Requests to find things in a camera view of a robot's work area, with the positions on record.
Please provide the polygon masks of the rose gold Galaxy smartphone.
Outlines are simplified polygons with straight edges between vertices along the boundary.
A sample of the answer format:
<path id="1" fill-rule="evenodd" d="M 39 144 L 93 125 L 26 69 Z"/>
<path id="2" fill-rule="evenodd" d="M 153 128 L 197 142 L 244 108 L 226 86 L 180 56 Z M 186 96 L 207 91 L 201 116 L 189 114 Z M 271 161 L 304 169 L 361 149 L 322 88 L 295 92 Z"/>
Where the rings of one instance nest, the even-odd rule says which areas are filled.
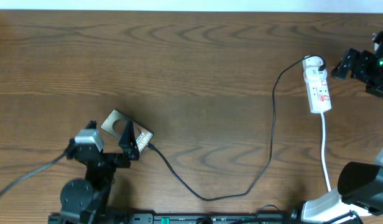
<path id="1" fill-rule="evenodd" d="M 154 133 L 130 118 L 123 112 L 114 109 L 101 125 L 101 129 L 119 140 L 119 145 L 125 145 L 125 139 L 134 140 L 139 152 L 142 152 L 154 137 Z"/>

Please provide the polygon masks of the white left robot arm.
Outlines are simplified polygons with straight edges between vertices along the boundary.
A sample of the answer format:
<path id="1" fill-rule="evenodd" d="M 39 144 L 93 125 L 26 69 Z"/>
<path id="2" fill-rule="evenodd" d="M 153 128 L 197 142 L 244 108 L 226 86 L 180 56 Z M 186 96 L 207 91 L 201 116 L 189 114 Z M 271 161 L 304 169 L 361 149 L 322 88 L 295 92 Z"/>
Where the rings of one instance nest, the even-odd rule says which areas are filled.
<path id="1" fill-rule="evenodd" d="M 68 160 L 74 159 L 86 166 L 82 179 L 66 183 L 60 194 L 62 209 L 49 216 L 49 223 L 127 223 L 128 216 L 108 208 L 108 200 L 117 169 L 128 169 L 131 161 L 139 159 L 140 152 L 134 134 L 134 124 L 128 121 L 121 134 L 121 153 L 104 152 L 104 141 L 90 121 L 70 140 L 65 149 Z"/>

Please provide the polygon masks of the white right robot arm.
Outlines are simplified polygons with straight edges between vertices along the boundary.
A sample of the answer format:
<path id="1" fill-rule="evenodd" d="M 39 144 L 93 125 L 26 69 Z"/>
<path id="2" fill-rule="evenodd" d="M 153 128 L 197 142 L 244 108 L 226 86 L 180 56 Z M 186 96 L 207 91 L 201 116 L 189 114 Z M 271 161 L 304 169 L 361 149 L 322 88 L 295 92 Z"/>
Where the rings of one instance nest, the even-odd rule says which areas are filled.
<path id="1" fill-rule="evenodd" d="M 365 83 L 366 93 L 383 99 L 383 30 L 373 35 L 374 51 L 349 49 L 330 73 L 333 78 L 351 77 Z M 331 109 L 324 60 L 306 56 L 303 79 L 310 111 L 323 116 Z M 295 218 L 302 223 L 361 223 L 362 217 L 383 215 L 383 148 L 374 163 L 349 162 L 341 171 L 337 187 L 322 197 L 303 203 Z"/>

